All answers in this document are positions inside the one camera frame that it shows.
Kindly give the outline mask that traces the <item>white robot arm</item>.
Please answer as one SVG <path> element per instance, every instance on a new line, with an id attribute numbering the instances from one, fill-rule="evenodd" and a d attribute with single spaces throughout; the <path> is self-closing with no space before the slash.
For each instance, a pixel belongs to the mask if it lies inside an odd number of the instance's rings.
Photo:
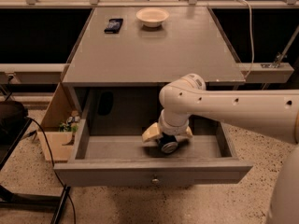
<path id="1" fill-rule="evenodd" d="M 167 85 L 159 93 L 163 107 L 157 122 L 142 134 L 145 142 L 166 136 L 192 135 L 192 115 L 299 143 L 299 92 L 208 91 L 205 81 L 188 74 Z M 299 224 L 299 147 L 285 160 L 274 187 L 266 224 Z"/>

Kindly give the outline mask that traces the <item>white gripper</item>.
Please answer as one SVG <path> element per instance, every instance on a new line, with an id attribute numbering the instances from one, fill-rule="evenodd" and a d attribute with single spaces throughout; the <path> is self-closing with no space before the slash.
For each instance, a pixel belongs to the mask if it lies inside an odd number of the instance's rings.
<path id="1" fill-rule="evenodd" d="M 160 139 L 163 137 L 163 133 L 174 136 L 183 135 L 187 138 L 192 138 L 192 130 L 189 127 L 189 117 L 189 115 L 177 114 L 163 109 L 158 123 L 154 122 L 142 133 L 142 140 L 149 142 Z"/>

